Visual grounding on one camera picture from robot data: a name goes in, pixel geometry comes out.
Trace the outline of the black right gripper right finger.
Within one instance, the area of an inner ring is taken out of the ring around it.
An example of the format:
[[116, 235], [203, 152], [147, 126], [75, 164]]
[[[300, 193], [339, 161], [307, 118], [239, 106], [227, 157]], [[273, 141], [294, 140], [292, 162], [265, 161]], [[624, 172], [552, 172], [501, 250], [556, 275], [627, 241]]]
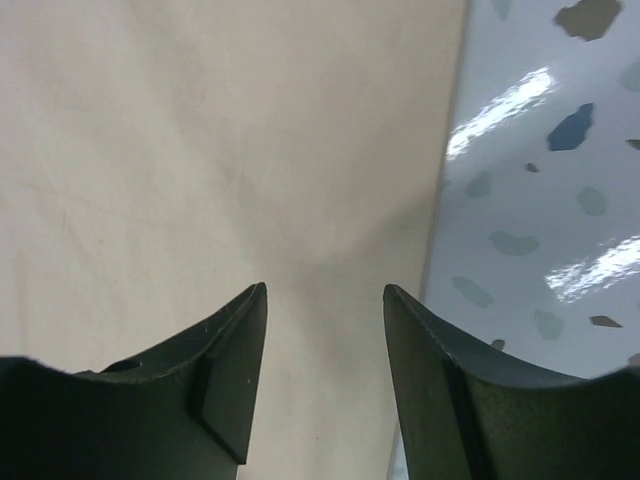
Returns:
[[384, 326], [412, 479], [635, 479], [639, 370], [580, 379], [508, 355], [401, 287]]

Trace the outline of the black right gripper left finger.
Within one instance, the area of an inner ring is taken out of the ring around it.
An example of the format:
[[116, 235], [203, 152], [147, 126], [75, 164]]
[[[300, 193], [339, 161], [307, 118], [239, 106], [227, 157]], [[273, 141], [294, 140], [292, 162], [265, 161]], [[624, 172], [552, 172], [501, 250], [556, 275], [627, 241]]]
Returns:
[[267, 326], [256, 283], [100, 372], [1, 361], [5, 479], [233, 479], [247, 461]]

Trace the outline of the beige cloth mat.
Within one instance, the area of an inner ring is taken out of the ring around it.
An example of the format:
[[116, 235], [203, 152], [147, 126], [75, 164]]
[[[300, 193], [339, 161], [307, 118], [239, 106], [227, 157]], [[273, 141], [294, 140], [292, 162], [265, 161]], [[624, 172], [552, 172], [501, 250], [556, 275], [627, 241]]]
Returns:
[[101, 369], [268, 289], [243, 479], [383, 479], [463, 1], [5, 1], [1, 351]]

